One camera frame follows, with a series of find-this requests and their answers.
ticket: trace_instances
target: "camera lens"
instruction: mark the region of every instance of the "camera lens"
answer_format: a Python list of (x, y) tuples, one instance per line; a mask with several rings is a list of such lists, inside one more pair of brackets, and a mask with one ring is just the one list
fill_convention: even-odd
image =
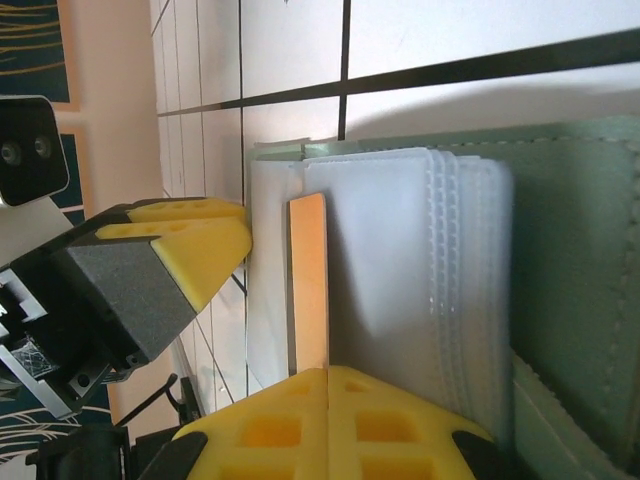
[(51, 141), (40, 135), (35, 142), (36, 152), (41, 158), (49, 158), (51, 156)]
[(0, 154), (2, 155), (2, 159), (12, 167), (16, 167), (22, 162), (22, 154), (20, 153), (20, 147), (17, 143), (4, 142)]

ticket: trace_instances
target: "wall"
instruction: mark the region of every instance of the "wall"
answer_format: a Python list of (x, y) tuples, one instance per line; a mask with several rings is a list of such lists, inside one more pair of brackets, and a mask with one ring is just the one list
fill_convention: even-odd
[[(116, 203), (162, 197), (149, 2), (68, 0), (80, 110), (57, 111), (61, 125), (84, 128), (93, 212)], [(109, 391), (114, 421), (128, 413), (173, 371), (165, 352)], [(165, 399), (131, 424), (136, 438), (177, 425)]]

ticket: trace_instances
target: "camera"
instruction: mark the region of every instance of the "camera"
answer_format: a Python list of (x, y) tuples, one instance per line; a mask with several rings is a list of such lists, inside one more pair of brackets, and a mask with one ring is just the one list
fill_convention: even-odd
[(0, 208), (64, 190), (69, 171), (45, 97), (0, 96)]

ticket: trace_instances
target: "framed picture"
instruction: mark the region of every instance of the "framed picture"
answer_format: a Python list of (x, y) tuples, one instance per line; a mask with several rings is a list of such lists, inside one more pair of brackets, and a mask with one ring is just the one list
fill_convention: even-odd
[(79, 109), (69, 0), (0, 4), (0, 95), (44, 95), (56, 110)]
[(67, 218), (77, 225), (95, 212), (89, 176), (87, 143), (82, 127), (58, 125), (69, 168), (69, 186), (52, 199)]

